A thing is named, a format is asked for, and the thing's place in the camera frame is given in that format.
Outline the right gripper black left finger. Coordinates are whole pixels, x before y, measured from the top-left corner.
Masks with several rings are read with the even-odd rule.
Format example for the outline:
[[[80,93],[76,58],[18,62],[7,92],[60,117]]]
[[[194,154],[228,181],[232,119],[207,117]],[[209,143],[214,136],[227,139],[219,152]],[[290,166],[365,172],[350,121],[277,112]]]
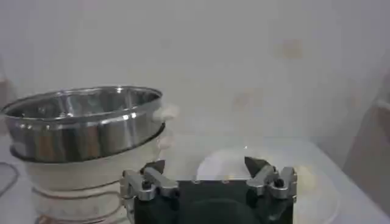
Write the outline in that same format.
[[[147,163],[139,171],[125,170],[120,179],[120,195],[128,200],[133,197],[151,201],[157,195],[176,199],[180,197],[179,182],[163,175],[165,160]]]

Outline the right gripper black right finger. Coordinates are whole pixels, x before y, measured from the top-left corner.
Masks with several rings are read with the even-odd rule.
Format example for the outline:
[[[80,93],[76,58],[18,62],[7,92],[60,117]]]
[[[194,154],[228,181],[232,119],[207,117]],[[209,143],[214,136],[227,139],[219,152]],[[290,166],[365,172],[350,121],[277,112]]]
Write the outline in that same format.
[[[293,167],[284,167],[278,171],[268,161],[250,156],[244,157],[244,163],[251,176],[251,179],[246,181],[246,185],[257,196],[269,193],[278,200],[296,199],[297,172]]]

